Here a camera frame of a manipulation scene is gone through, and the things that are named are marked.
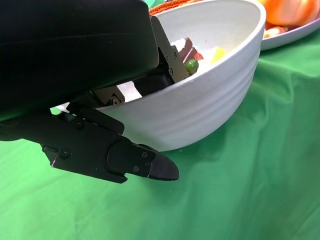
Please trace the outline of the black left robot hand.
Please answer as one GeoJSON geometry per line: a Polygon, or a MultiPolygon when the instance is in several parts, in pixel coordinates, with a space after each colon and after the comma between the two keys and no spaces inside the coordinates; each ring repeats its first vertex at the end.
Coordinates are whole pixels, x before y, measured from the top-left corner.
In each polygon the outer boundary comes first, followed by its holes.
{"type": "Polygon", "coordinates": [[[3,0],[0,139],[41,145],[53,168],[114,183],[126,174],[175,181],[164,154],[124,137],[100,107],[188,77],[176,47],[142,0],[3,0]]]}

